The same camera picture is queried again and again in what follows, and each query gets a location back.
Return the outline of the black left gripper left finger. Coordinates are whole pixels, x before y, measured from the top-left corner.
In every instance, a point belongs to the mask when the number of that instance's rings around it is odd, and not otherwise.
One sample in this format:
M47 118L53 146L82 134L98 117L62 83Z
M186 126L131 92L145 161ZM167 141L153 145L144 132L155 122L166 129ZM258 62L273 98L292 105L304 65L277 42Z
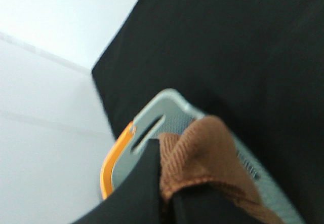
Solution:
M75 223L161 223L159 176L159 140L151 139L122 184Z

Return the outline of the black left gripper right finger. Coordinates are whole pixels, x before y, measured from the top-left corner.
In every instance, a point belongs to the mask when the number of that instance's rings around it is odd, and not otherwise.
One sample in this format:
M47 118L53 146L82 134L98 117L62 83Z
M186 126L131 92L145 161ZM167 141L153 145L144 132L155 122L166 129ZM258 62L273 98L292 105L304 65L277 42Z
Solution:
M172 197L175 223L260 223L210 185L196 185Z

